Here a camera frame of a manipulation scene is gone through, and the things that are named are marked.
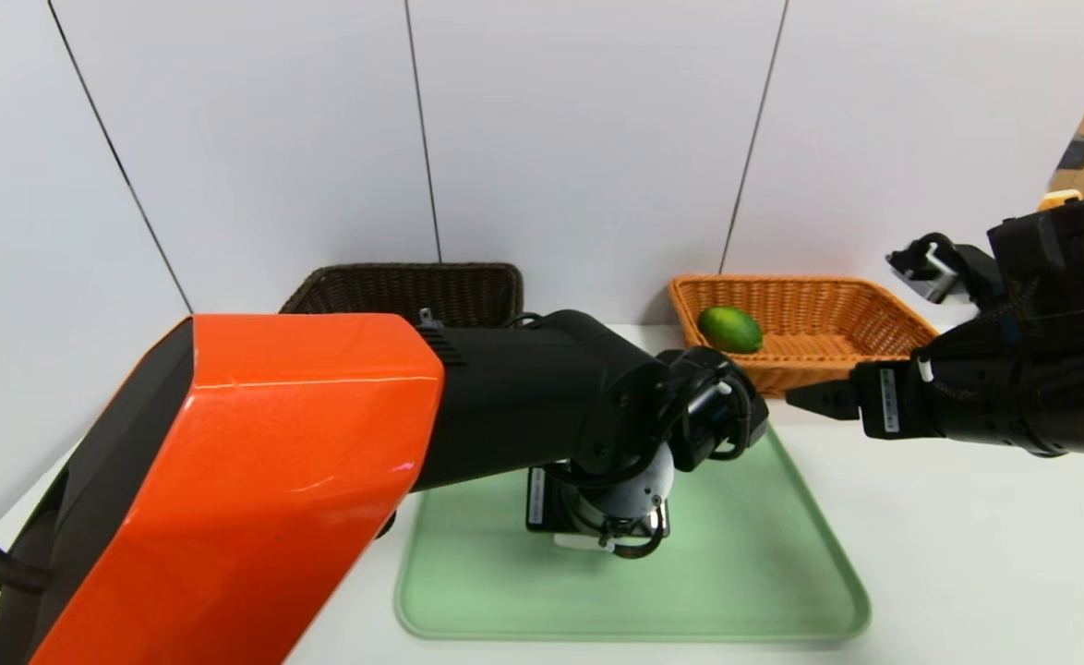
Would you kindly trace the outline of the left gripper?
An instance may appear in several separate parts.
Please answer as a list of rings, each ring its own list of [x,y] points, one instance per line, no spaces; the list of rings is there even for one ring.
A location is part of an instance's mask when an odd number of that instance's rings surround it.
[[[568,487],[541,466],[526,479],[526,529],[556,538],[662,538],[671,534],[664,493],[666,472],[627,481],[622,487],[584,490]]]

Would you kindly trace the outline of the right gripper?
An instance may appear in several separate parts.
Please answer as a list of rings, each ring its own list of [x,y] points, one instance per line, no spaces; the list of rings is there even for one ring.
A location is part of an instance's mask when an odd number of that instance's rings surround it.
[[[1023,432],[1018,407],[1019,323],[964,323],[905,361],[863,362],[849,379],[795,387],[784,400],[826,419],[859,420],[883,442],[940,438],[1014,446]]]

